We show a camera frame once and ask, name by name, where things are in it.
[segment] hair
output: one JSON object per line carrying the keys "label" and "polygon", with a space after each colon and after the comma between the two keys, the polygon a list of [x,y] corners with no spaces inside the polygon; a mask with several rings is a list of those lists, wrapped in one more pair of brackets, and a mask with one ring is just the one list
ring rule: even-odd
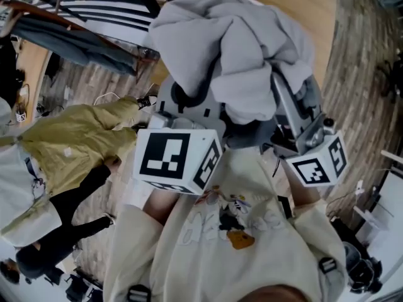
{"label": "hair", "polygon": [[8,269],[8,266],[3,261],[0,262],[0,273],[6,278],[7,281],[13,284],[20,283],[20,274],[17,271]]}

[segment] wooden table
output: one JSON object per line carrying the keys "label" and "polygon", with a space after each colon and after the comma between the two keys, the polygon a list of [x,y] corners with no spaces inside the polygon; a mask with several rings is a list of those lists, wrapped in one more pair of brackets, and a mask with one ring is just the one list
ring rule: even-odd
{"label": "wooden table", "polygon": [[[336,0],[257,1],[279,7],[307,30],[315,44],[314,75],[319,87],[322,87],[333,43],[334,24],[336,22]],[[164,63],[160,60],[151,76],[151,81],[161,85],[168,74]]]}
{"label": "wooden table", "polygon": [[40,88],[52,52],[26,40],[22,41],[21,48],[17,69],[25,71],[24,85],[29,85],[29,99],[28,95],[19,96],[19,101],[27,104],[26,120],[20,126],[26,126],[35,119]]}

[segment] white shirt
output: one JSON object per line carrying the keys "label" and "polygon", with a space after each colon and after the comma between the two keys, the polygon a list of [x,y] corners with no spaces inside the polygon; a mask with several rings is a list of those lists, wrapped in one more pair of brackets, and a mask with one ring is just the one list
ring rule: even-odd
{"label": "white shirt", "polygon": [[[346,259],[324,202],[296,211],[291,224],[268,196],[256,158],[230,160],[225,170],[219,189],[197,201],[182,196],[165,227],[134,206],[124,207],[104,301],[125,301],[135,284],[150,288],[152,301],[163,302],[239,301],[278,284],[298,289],[308,301],[337,300],[346,282]],[[319,270],[323,257],[337,264],[332,290]]]}
{"label": "white shirt", "polygon": [[[0,98],[0,124],[9,122]],[[42,194],[34,190],[34,177],[28,172],[18,145],[0,147],[0,230],[29,210]],[[18,227],[3,234],[15,247],[24,247],[42,238],[62,222],[54,205],[48,202],[23,220]]]}

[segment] white marker cube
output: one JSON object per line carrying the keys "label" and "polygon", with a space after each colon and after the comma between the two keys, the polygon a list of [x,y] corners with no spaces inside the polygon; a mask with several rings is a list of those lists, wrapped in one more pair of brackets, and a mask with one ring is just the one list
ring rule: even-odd
{"label": "white marker cube", "polygon": [[335,185],[348,166],[343,136],[325,135],[318,147],[286,162],[305,187]]}
{"label": "white marker cube", "polygon": [[133,177],[159,189],[201,195],[221,156],[216,130],[141,129]]}

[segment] shoe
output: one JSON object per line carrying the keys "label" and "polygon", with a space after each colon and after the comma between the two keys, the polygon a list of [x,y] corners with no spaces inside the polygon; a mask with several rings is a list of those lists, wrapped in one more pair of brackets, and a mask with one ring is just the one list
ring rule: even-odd
{"label": "shoe", "polygon": [[139,109],[148,108],[149,106],[152,106],[157,103],[157,96],[147,95],[143,98],[139,98],[137,100],[137,103],[139,104]]}
{"label": "shoe", "polygon": [[102,216],[108,217],[110,219],[110,221],[111,221],[111,225],[116,225],[116,217],[115,216],[113,216],[111,214],[108,214],[108,213],[103,213]]}
{"label": "shoe", "polygon": [[147,124],[146,123],[137,123],[137,124],[134,124],[134,126],[132,126],[132,129],[135,130],[136,133],[138,133],[141,128],[147,128]]}

